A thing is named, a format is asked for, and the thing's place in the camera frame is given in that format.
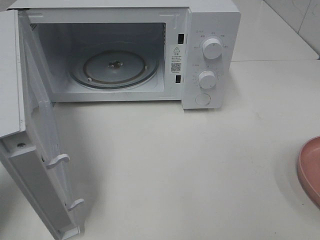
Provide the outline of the round door release button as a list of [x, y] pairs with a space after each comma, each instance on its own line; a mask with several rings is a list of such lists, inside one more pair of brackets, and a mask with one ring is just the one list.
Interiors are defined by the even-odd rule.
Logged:
[[196, 96], [195, 102], [199, 106], [207, 106], [211, 102], [211, 97], [210, 97], [209, 94], [201, 93], [201, 94]]

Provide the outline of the white timer knob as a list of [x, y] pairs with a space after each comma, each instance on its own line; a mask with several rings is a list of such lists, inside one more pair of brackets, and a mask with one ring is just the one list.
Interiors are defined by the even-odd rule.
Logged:
[[217, 83], [217, 76], [213, 71], [206, 70], [199, 74], [198, 82], [202, 89], [211, 89]]

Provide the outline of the white microwave door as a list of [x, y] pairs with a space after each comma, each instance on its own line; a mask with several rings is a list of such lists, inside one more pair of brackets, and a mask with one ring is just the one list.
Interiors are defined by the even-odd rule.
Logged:
[[0, 14], [0, 161], [56, 240], [80, 233], [63, 152], [46, 83], [40, 26], [26, 10]]

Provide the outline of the pink round plate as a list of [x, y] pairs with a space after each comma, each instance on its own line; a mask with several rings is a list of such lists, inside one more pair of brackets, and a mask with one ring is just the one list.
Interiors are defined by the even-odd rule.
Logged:
[[320, 137], [308, 140], [300, 149], [298, 180], [310, 200], [320, 208]]

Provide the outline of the white warning label sticker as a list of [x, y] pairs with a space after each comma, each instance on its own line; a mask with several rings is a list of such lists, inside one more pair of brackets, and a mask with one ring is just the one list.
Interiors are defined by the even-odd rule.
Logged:
[[169, 70], [173, 74], [180, 74], [183, 70], [186, 49], [182, 44], [172, 44], [169, 50]]

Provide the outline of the glass microwave turntable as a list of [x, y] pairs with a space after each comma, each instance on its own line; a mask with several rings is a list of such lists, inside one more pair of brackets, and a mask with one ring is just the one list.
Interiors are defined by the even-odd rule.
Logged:
[[76, 51], [69, 74], [93, 89], [117, 90], [148, 81], [158, 70], [162, 53], [149, 44], [107, 42]]

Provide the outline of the white microwave oven body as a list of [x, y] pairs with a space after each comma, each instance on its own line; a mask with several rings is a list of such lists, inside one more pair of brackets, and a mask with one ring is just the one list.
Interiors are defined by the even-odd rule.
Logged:
[[[224, 98], [225, 76], [233, 55], [241, 13], [231, 0], [17, 0], [5, 11], [27, 11], [39, 24], [37, 37], [52, 102], [180, 101], [184, 109], [216, 109]], [[217, 37], [222, 54], [203, 55], [202, 44]], [[70, 59], [83, 48], [109, 42], [151, 45], [162, 53], [156, 73], [122, 89], [84, 86], [70, 75]], [[184, 45], [181, 73], [170, 72], [170, 45]], [[203, 89], [199, 74], [213, 71], [216, 85]], [[206, 106], [199, 94], [210, 95]]]

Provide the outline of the white upper power knob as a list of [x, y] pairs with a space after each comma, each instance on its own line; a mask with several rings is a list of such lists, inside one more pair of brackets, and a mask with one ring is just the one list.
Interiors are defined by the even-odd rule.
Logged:
[[223, 45], [220, 39], [211, 36], [202, 43], [202, 53], [208, 60], [214, 60], [222, 54]]

